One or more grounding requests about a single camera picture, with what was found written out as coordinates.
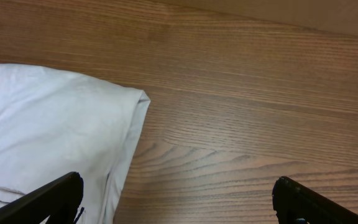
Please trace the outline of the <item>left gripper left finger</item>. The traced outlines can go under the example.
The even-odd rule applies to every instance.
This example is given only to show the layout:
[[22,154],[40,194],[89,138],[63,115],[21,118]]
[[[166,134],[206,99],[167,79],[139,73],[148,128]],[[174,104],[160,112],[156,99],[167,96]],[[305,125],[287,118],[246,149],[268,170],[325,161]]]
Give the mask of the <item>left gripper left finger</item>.
[[0,208],[0,224],[76,224],[84,182],[77,172],[69,172],[37,190]]

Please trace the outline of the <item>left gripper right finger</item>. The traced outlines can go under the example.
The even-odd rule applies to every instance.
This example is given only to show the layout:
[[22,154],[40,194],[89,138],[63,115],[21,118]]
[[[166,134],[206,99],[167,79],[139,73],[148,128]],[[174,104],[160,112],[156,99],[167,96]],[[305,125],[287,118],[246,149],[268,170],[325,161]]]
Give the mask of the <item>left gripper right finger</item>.
[[358,224],[358,214],[285,176],[273,187],[272,203],[279,224]]

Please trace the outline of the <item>beige khaki shorts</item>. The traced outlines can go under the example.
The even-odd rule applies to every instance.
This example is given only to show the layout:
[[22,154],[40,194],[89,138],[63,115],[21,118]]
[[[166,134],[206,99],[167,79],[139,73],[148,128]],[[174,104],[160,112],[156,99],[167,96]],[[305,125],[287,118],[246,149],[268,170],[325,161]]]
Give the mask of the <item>beige khaki shorts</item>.
[[77,172],[80,223],[112,223],[149,104],[81,73],[0,63],[0,208]]

